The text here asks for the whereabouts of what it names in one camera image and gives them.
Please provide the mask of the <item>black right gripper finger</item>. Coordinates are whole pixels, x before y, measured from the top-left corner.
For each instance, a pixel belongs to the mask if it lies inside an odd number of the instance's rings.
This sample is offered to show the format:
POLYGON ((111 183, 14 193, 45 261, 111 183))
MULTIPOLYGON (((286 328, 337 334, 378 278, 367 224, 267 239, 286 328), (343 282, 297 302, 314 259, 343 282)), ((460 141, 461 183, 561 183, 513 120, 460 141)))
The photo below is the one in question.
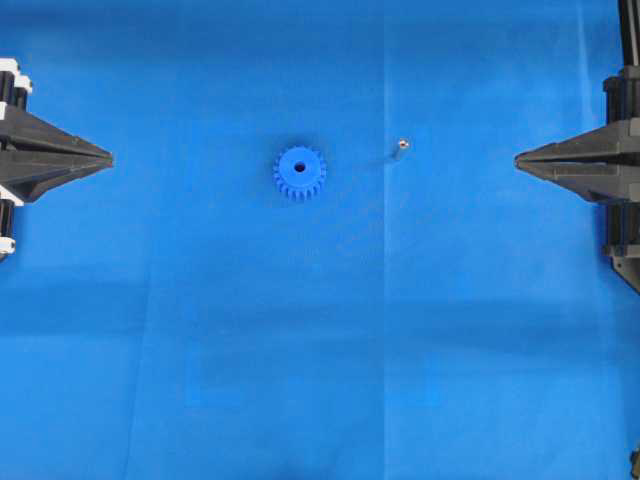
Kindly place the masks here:
POLYGON ((518 154, 515 161, 628 164, 638 156, 639 120, 629 119, 518 154))
POLYGON ((587 202, 639 202, 639 167, 604 163, 515 161, 516 167, 587 202))

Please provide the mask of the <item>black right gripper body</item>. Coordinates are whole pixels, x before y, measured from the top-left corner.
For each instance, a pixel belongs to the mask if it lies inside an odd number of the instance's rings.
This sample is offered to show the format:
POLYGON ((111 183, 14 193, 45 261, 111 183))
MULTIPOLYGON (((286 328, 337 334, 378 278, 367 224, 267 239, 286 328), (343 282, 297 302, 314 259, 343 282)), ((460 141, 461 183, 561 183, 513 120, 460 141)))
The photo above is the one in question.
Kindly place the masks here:
MULTIPOLYGON (((617 76, 603 83, 606 93, 606 123, 639 117, 639 67, 624 66, 617 76)), ((604 253, 612 269, 636 293, 639 292, 639 201, 616 200, 606 206, 604 253)))

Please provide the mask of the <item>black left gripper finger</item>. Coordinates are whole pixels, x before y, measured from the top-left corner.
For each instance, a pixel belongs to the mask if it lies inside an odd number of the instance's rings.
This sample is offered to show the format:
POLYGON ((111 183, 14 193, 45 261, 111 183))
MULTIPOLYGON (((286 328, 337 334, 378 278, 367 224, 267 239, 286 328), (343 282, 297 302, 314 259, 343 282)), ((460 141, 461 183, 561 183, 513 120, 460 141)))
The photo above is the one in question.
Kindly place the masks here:
POLYGON ((22 150, 113 159, 110 152, 19 108, 1 109, 1 140, 22 150))
POLYGON ((4 151, 1 186, 25 203, 47 191, 113 166, 113 157, 65 153, 4 151))

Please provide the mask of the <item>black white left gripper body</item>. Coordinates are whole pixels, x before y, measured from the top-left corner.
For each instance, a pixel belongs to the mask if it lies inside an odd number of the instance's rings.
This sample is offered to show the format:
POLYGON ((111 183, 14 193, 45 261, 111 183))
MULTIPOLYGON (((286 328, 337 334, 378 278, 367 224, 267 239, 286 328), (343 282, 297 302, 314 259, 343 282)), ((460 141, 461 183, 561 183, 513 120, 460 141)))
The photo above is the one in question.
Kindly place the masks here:
MULTIPOLYGON (((14 58, 1 59, 1 119, 5 118, 5 110, 12 105, 22 110, 26 109, 28 96, 32 93, 31 79, 23 75, 19 64, 14 58)), ((22 207, 24 201, 1 186, 1 260, 15 252, 13 238, 14 210, 22 207)))

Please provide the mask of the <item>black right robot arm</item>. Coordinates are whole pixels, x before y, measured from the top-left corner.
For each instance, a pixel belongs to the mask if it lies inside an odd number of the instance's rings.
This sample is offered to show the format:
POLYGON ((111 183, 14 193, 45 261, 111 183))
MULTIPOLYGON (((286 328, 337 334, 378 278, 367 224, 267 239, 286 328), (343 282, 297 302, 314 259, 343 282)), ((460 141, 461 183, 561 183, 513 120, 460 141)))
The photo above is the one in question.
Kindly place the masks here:
POLYGON ((603 253, 639 289, 639 3, 618 3, 624 65, 603 82, 606 125, 515 157, 515 166, 606 213, 603 253))

